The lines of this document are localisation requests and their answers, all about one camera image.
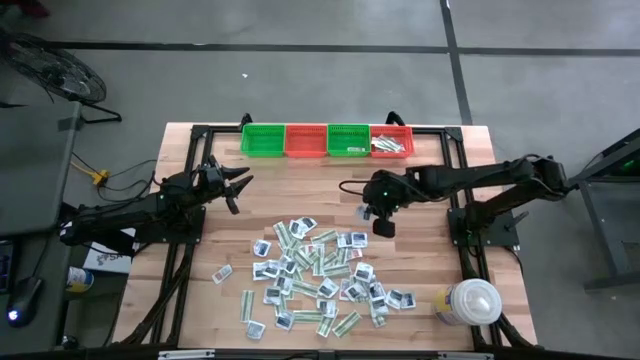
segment yellow connector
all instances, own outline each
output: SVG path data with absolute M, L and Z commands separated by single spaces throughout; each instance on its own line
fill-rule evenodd
M 100 187 L 109 178 L 109 172 L 107 170 L 100 170 L 100 173 L 91 173 L 91 177 L 93 178 L 93 185 Z

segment green basket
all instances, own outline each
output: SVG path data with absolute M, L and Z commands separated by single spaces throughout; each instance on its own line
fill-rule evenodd
M 284 125 L 242 127 L 242 152 L 250 157 L 280 157 L 284 154 Z
M 329 155 L 369 155 L 371 152 L 371 137 L 369 134 L 369 125 L 329 125 L 327 140 Z

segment plastic basket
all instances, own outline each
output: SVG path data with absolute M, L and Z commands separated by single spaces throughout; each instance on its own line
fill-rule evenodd
M 287 125 L 284 152 L 299 158 L 327 155 L 327 125 Z
M 250 157 L 280 157 L 284 154 L 284 125 L 242 127 L 242 152 Z
M 367 156 L 371 152 L 369 125 L 329 125 L 327 150 L 331 156 Z
M 394 138 L 404 145 L 405 151 L 399 153 L 383 152 L 371 146 L 371 156 L 377 158 L 406 158 L 413 154 L 413 131 L 409 126 L 375 125 L 371 126 L 371 138 L 384 135 Z

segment red basket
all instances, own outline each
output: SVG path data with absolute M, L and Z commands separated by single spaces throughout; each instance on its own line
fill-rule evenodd
M 287 125 L 284 152 L 289 157 L 325 156 L 327 125 Z
M 371 126 L 371 138 L 378 137 L 380 135 L 394 138 L 397 142 L 404 145 L 403 152 L 392 153 L 383 152 L 376 149 L 371 145 L 371 156 L 379 158 L 406 158 L 413 154 L 413 131 L 410 126 L 398 126 L 398 125 L 372 125 Z

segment black line on floor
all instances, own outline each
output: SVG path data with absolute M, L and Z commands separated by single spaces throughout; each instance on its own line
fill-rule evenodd
M 555 49 L 555 48 L 492 48 L 459 47 L 462 55 L 494 56 L 585 56 L 585 57 L 638 57 L 640 49 Z
M 386 54 L 446 54 L 446 46 L 394 45 L 277 45 L 277 44 L 187 44 L 146 42 L 47 41 L 46 46 L 68 50 L 144 51 L 241 51 L 241 52 L 330 52 Z
M 462 76 L 462 65 L 460 64 L 456 33 L 453 30 L 453 20 L 451 19 L 451 9 L 449 9 L 448 1 L 440 0 L 440 8 L 442 9 L 444 32 L 447 37 L 447 45 L 449 47 L 449 60 L 451 61 L 451 72 L 453 73 L 453 86 L 455 87 L 456 97 L 458 98 L 460 118 L 462 119 L 462 125 L 473 125 L 469 99 L 467 98 L 467 89 L 464 87 L 464 78 Z

